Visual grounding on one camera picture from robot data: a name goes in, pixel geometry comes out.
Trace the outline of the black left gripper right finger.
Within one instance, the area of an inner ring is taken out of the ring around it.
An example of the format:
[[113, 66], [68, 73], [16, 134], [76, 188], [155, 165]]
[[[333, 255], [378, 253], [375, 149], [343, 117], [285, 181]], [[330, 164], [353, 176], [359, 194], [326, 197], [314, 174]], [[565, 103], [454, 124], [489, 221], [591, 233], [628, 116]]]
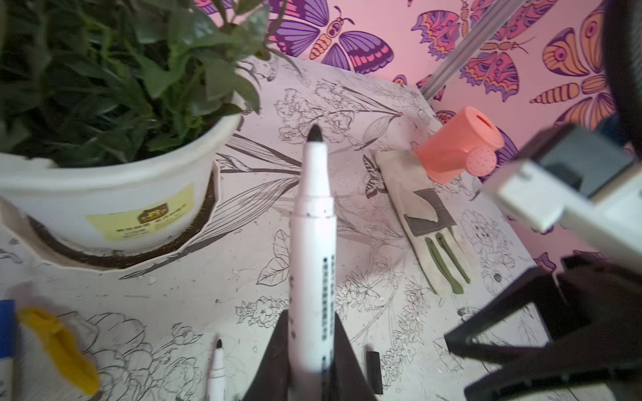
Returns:
[[332, 400], [376, 401], [338, 314], [334, 315]]

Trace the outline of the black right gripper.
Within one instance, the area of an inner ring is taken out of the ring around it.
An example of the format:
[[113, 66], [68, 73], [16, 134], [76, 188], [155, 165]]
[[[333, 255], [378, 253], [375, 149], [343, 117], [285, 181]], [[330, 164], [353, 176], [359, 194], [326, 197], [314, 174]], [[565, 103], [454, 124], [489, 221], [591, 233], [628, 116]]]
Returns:
[[[508, 400], [548, 390], [641, 380], [641, 275], [586, 254], [566, 257], [562, 264], [559, 283], [540, 267], [531, 267], [445, 334], [451, 354], [505, 364], [468, 385], [467, 400]], [[534, 307], [548, 339], [562, 338], [563, 352], [475, 341], [526, 306]]]

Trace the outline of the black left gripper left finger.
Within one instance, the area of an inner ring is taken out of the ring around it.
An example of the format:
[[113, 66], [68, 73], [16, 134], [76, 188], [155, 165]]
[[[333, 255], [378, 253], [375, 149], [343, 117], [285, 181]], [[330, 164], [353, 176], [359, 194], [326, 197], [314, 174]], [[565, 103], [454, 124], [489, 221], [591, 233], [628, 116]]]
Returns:
[[243, 401], [284, 401], [289, 397], [289, 310], [281, 312], [257, 373]]

